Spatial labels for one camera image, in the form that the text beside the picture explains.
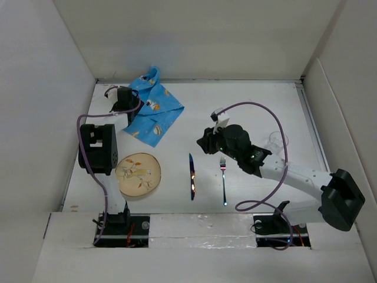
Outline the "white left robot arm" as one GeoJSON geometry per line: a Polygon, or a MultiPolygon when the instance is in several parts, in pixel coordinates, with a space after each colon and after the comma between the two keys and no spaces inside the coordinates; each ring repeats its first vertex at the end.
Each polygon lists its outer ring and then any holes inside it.
{"type": "Polygon", "coordinates": [[[109,99],[113,90],[115,102],[108,113],[77,118],[78,162],[104,194],[103,215],[114,215],[111,227],[123,234],[131,228],[131,219],[123,214],[127,202],[111,184],[111,173],[118,164],[117,132],[127,126],[128,118],[134,117],[144,103],[137,90],[125,86],[110,87],[104,97],[109,99]]]}

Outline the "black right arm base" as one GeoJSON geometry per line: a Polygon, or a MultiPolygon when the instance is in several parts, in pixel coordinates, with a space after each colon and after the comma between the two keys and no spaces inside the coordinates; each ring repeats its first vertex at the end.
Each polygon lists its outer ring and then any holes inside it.
{"type": "Polygon", "coordinates": [[[290,247],[311,247],[307,227],[288,226],[284,217],[277,211],[253,214],[254,223],[250,230],[256,235],[258,248],[283,249],[290,247]]]}

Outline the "blue space-print cloth placemat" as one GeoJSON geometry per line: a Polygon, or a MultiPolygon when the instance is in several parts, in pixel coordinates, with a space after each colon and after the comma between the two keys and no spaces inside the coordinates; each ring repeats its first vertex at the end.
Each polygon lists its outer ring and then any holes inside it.
{"type": "Polygon", "coordinates": [[[150,67],[147,74],[136,78],[129,87],[138,91],[144,104],[124,131],[139,141],[156,147],[183,112],[184,106],[160,83],[158,67],[150,67]]]}

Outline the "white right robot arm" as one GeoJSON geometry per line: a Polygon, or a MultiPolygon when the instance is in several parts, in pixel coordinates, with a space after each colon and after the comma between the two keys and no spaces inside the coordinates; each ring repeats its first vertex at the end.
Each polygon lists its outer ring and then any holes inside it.
{"type": "Polygon", "coordinates": [[[313,203],[303,202],[302,206],[290,203],[285,212],[274,215],[272,225],[279,232],[286,232],[293,225],[321,221],[337,230],[349,231],[365,203],[349,172],[320,172],[288,164],[271,151],[252,144],[240,125],[219,131],[206,128],[197,144],[206,154],[224,153],[250,175],[281,181],[315,199],[313,203]]]}

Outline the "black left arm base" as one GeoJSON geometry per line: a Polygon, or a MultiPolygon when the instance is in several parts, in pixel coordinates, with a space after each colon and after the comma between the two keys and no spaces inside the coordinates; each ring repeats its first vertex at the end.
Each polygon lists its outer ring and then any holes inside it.
{"type": "Polygon", "coordinates": [[[96,224],[94,246],[97,248],[148,248],[150,215],[131,214],[125,221],[121,215],[108,215],[100,236],[103,215],[96,224]]]}

